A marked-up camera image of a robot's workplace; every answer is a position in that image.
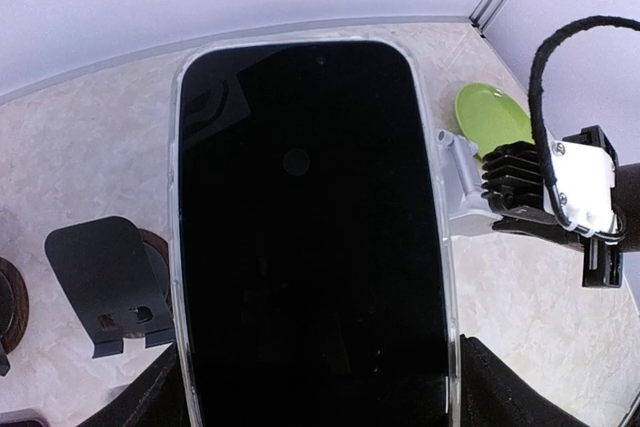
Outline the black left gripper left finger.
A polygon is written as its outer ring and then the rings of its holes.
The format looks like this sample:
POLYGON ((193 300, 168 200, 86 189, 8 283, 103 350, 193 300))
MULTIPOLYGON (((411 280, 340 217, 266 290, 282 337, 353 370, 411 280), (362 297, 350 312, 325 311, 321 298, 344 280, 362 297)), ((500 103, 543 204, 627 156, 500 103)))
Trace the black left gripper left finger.
POLYGON ((187 426, 177 347, 171 344, 106 407, 81 426, 187 426))

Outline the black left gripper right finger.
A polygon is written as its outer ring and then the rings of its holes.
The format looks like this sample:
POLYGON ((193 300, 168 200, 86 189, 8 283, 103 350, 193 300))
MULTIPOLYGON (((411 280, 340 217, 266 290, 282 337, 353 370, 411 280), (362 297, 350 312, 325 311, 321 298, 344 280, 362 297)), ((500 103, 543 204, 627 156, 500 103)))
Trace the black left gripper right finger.
POLYGON ((463 427, 582 426, 536 392, 484 343, 460 337, 463 427))

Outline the round dark wooden stand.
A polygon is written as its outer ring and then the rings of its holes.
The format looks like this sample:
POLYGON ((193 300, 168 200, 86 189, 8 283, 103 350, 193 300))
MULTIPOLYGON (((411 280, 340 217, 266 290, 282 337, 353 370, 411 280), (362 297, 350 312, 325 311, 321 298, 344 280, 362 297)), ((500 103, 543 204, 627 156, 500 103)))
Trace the round dark wooden stand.
POLYGON ((175 341, 169 247, 159 235, 111 216, 52 231, 44 250, 93 358, 123 353, 126 339, 147 348, 175 341))

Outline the black folding phone stand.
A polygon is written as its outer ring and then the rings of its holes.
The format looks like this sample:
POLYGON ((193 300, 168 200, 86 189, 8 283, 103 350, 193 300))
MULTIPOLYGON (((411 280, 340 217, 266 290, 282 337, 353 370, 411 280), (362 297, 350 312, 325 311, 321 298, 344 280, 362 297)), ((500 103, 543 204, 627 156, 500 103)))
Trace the black folding phone stand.
POLYGON ((24 337, 29 320, 29 296, 19 270, 1 258, 1 376, 9 372, 8 355, 24 337))

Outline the black phone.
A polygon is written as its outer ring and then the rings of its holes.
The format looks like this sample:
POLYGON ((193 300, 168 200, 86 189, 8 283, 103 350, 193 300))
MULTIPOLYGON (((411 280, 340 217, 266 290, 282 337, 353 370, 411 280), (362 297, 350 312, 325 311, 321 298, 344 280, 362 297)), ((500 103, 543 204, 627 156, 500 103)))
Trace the black phone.
POLYGON ((208 426, 445 426, 441 247, 407 59, 220 50, 180 95, 181 267, 208 426))

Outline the purple-cased phone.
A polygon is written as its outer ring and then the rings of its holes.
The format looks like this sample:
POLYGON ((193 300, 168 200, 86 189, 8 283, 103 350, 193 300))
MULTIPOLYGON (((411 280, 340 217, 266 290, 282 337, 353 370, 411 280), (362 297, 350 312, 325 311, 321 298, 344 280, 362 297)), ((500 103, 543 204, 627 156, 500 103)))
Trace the purple-cased phone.
POLYGON ((0 427, 46 427, 47 422, 32 409, 2 412, 0 427))

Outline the clear acrylic phone stand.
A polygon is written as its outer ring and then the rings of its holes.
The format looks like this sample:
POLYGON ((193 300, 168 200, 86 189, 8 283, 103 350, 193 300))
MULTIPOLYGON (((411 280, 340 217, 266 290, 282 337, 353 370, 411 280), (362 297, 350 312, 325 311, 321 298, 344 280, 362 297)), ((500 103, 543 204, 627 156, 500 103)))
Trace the clear acrylic phone stand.
POLYGON ((439 130, 436 135, 452 236, 491 234, 502 216, 491 211, 482 197, 482 180, 474 160, 478 146, 461 135, 439 130))

